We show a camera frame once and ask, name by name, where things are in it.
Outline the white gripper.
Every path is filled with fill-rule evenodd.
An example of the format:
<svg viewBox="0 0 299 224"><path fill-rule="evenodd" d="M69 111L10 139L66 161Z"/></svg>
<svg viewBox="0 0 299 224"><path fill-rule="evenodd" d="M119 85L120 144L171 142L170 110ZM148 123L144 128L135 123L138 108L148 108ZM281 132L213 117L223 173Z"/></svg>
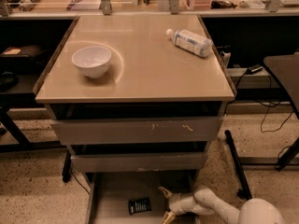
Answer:
<svg viewBox="0 0 299 224"><path fill-rule="evenodd" d="M194 199L192 193L172 193L170 190L160 186L159 190L168 200L170 211L164 213L161 224L171 224L176 216L186 213L198 214L198 202Z"/></svg>

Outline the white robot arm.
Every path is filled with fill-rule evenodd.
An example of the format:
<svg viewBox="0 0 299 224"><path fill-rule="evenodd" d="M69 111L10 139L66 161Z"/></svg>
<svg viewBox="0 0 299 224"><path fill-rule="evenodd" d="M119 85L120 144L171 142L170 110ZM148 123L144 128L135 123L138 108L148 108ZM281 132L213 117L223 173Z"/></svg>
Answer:
<svg viewBox="0 0 299 224"><path fill-rule="evenodd" d="M187 213L198 217L217 214L226 224L286 224L276 207L263 199L250 199L237 209L206 186L198 186L191 193L173 193L164 187L159 190L169 206L161 224L171 224L176 217Z"/></svg>

